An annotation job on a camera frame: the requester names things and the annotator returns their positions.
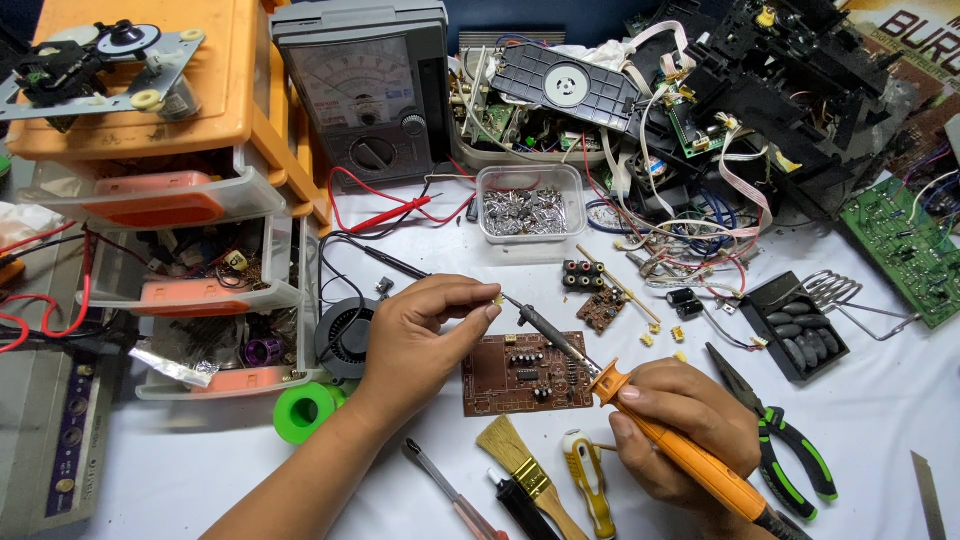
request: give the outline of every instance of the gold brush ferrule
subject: gold brush ferrule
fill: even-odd
[[[527,458],[523,465],[520,465],[520,468],[511,476],[523,487],[523,491],[526,491],[533,501],[551,485],[550,477],[544,473],[540,464],[532,456]]]

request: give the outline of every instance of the small circuit board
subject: small circuit board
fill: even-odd
[[[487,128],[490,135],[496,137],[496,140],[503,140],[503,133],[507,131],[507,126],[510,125],[510,117],[514,115],[515,108],[516,105],[511,104],[497,104],[487,107],[483,118],[484,127]],[[490,141],[483,132],[480,133],[477,140]]]
[[[583,332],[564,335],[586,351]],[[538,333],[484,336],[462,372],[465,416],[593,406],[587,373]]]
[[[673,123],[673,128],[677,130],[677,136],[684,147],[684,154],[688,158],[699,156],[704,152],[712,152],[723,148],[727,139],[727,128],[721,124],[710,126],[706,131],[701,130],[693,122],[691,111],[693,103],[684,97],[678,97],[679,90],[676,85],[672,85],[668,90],[673,97],[664,99],[666,114]]]
[[[577,311],[577,318],[601,335],[626,304],[627,296],[622,290],[604,286],[600,292],[590,295],[587,303]]]
[[[879,268],[934,329],[960,311],[960,250],[949,230],[890,178],[844,205],[840,219]]]

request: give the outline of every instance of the fingernail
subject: fingernail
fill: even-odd
[[[490,319],[490,322],[493,322],[496,319],[497,315],[499,315],[500,312],[503,311],[503,309],[500,306],[494,306],[493,304],[490,304],[489,306],[487,306],[485,311],[487,313],[487,318]]]
[[[620,388],[620,399],[623,401],[633,401],[640,399],[640,389],[636,386],[624,386]]]
[[[618,437],[629,437],[634,434],[634,423],[622,414],[610,415],[610,427]]]

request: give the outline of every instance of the hand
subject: hand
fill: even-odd
[[[399,429],[444,387],[447,376],[500,314],[497,283],[434,275],[380,304],[370,327],[367,367],[352,401]],[[465,319],[445,335],[440,326]]]
[[[624,406],[683,431],[744,479],[759,465],[756,415],[700,370],[665,358],[636,368],[630,384],[618,394]],[[693,510],[711,526],[749,525],[730,520],[734,516],[655,448],[627,415],[612,413],[610,424],[620,460],[651,497]]]

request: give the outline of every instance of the blower fan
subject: blower fan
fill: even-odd
[[[347,328],[350,319],[360,308],[359,298],[348,298],[331,307],[320,319],[314,343],[317,355],[322,353],[337,334],[347,328],[343,337],[330,347],[323,358],[317,361],[330,372],[334,384],[342,384],[347,379],[363,377],[367,365],[367,340],[370,337],[370,322],[373,312],[380,303],[369,298],[364,299],[364,308]]]

